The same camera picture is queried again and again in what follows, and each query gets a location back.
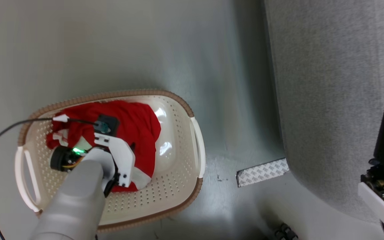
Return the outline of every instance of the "gray robot arm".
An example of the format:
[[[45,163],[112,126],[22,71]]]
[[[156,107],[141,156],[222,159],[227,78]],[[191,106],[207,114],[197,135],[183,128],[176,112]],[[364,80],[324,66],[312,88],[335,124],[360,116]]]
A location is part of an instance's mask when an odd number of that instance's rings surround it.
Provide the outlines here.
[[[41,214],[31,240],[93,240],[105,206],[103,168],[82,161]]]

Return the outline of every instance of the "gray floor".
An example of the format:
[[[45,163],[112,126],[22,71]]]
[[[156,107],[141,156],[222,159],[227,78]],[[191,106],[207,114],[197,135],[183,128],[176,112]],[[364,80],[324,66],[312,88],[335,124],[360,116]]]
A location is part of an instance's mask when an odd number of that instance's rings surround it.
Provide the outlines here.
[[[381,239],[291,174],[236,187],[237,170],[284,156],[269,75],[257,0],[0,0],[0,129],[53,102],[133,88],[175,92],[201,125],[207,171],[196,201],[101,239],[261,239],[276,215],[303,239]],[[16,136],[0,140],[0,227],[26,239],[36,218],[14,181]]]

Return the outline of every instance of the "laundry basket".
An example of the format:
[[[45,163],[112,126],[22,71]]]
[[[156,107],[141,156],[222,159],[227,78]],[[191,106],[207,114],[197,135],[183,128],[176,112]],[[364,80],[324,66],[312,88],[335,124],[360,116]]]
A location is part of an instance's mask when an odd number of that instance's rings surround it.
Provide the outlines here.
[[[80,97],[49,105],[30,118],[53,117],[63,108],[113,100],[148,104],[158,117],[161,133],[156,142],[151,182],[137,192],[111,193],[100,220],[100,232],[132,227],[180,212],[198,196],[205,171],[204,141],[198,122],[189,105],[168,91],[122,91]],[[46,146],[46,135],[51,129],[50,121],[25,124],[15,156],[20,195],[38,216],[45,211],[67,175],[49,166],[51,150]],[[32,194],[26,185],[25,160],[32,180]]]

